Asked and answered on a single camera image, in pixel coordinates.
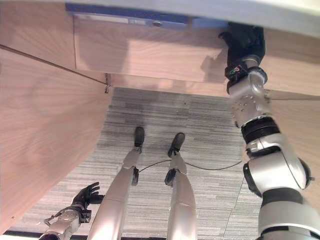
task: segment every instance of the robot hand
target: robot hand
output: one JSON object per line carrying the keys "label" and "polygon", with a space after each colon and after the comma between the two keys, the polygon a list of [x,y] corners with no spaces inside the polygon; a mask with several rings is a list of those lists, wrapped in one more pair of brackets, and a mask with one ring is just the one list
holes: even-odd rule
{"label": "robot hand", "polygon": [[81,223],[89,223],[91,210],[87,210],[89,204],[100,204],[104,195],[99,195],[99,182],[95,182],[79,191],[73,198],[71,206],[68,206],[55,215],[44,220],[49,229],[40,237],[40,240],[69,240],[78,230]]}

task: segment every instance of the silver robot leg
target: silver robot leg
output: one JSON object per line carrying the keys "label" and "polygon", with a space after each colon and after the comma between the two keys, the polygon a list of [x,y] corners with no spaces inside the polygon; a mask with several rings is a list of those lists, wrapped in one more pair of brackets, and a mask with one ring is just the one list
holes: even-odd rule
{"label": "silver robot leg", "polygon": [[172,186],[167,240],[196,240],[197,211],[186,164],[177,152],[172,156],[165,184]]}
{"label": "silver robot leg", "polygon": [[125,157],[119,173],[114,178],[92,223],[87,240],[117,240],[121,238],[126,220],[129,188],[136,185],[136,163],[140,154],[134,147]]}

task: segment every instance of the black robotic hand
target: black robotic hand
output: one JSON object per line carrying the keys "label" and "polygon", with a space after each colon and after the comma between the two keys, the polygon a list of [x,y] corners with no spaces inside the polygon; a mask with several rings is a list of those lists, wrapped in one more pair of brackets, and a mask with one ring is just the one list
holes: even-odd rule
{"label": "black robotic hand", "polygon": [[228,31],[222,32],[219,37],[228,46],[228,67],[248,57],[259,65],[266,54],[262,27],[229,22]]}
{"label": "black robotic hand", "polygon": [[99,182],[95,182],[82,190],[73,198],[73,205],[82,205],[84,209],[87,209],[89,204],[100,204],[104,198],[104,195],[99,195]]}
{"label": "black robotic hand", "polygon": [[50,221],[54,218],[59,217],[63,214],[64,211],[72,210],[80,215],[80,223],[89,223],[91,219],[91,210],[88,210],[87,207],[89,204],[101,204],[104,199],[104,195],[99,195],[98,186],[99,182],[95,182],[79,191],[79,193],[73,198],[71,206],[68,206],[64,209],[58,211],[55,215],[44,219],[43,222],[50,226]]}
{"label": "black robotic hand", "polygon": [[266,83],[267,74],[258,67],[266,54],[264,29],[233,22],[229,22],[228,25],[228,31],[219,35],[228,46],[227,67],[224,70],[224,76],[229,79],[227,93],[232,85],[250,72],[262,75]]}

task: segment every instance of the striped carpet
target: striped carpet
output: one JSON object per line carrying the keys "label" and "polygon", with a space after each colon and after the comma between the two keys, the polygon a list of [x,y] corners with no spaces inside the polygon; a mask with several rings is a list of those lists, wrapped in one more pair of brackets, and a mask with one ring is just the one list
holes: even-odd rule
{"label": "striped carpet", "polygon": [[[184,132],[184,160],[204,168],[222,168],[242,159],[243,139],[232,122],[227,98],[116,88],[94,153],[44,196],[12,231],[42,233],[41,223],[68,206],[74,195],[93,182],[105,193],[133,146],[135,127],[145,129],[138,168],[168,160],[173,137]],[[242,164],[219,171],[187,166],[197,204],[198,239],[257,238],[261,200],[248,190]],[[123,237],[166,237],[171,188],[164,184],[164,162],[141,172],[130,189]],[[93,216],[98,209],[91,205]],[[87,235],[82,224],[77,235]]]}

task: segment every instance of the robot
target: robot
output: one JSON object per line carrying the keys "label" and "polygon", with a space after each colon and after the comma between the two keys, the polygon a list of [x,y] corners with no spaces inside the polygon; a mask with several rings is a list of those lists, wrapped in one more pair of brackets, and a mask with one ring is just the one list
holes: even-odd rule
{"label": "robot", "polygon": [[[320,217],[302,195],[313,180],[311,171],[295,155],[280,132],[265,95],[264,84],[268,77],[259,67],[266,52],[264,30],[262,27],[229,23],[228,31],[219,37],[228,46],[224,73],[229,79],[226,91],[235,125],[241,129],[249,157],[243,166],[243,174],[249,189],[262,198],[257,240],[320,239]],[[88,240],[120,239],[128,190],[130,185],[138,183],[139,171],[135,164],[143,141],[140,143],[135,144],[128,154],[104,197],[96,192],[97,183],[81,190],[70,207],[56,214],[57,221],[40,240],[69,240],[81,223],[90,221],[87,206],[92,203],[101,205]],[[165,184],[172,186],[167,239],[196,240],[194,194],[178,152],[171,151],[169,156],[172,160],[165,178]]]}

